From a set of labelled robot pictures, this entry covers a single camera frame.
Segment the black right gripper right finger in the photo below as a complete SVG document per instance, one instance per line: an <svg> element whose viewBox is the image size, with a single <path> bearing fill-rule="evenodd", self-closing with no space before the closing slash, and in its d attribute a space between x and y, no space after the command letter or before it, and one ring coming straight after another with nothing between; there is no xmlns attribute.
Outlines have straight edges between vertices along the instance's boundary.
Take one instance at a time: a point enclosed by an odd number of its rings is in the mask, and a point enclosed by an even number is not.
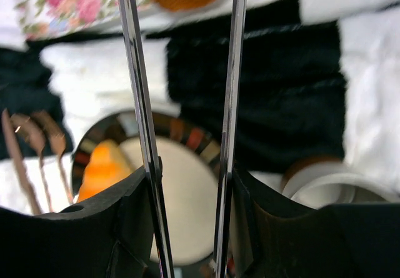
<svg viewBox="0 0 400 278"><path fill-rule="evenodd" d="M398 277L399 205L314 210L247 170L233 172L231 246L238 277Z"/></svg>

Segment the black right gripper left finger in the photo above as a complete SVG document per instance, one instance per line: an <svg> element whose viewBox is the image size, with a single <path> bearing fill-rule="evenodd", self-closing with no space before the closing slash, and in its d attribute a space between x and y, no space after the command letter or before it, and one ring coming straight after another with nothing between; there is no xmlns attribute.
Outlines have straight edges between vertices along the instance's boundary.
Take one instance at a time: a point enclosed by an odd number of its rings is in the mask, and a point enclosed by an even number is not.
<svg viewBox="0 0 400 278"><path fill-rule="evenodd" d="M142 277L153 241L144 169L59 213L1 209L1 277Z"/></svg>

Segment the orange croissant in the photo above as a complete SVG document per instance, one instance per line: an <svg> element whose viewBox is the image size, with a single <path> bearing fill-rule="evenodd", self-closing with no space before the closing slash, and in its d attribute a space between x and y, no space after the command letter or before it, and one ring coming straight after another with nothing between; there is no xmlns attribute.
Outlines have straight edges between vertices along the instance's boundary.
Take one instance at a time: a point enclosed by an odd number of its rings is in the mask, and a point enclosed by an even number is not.
<svg viewBox="0 0 400 278"><path fill-rule="evenodd" d="M86 166L77 202L84 201L130 175L134 169L113 140L100 142Z"/></svg>

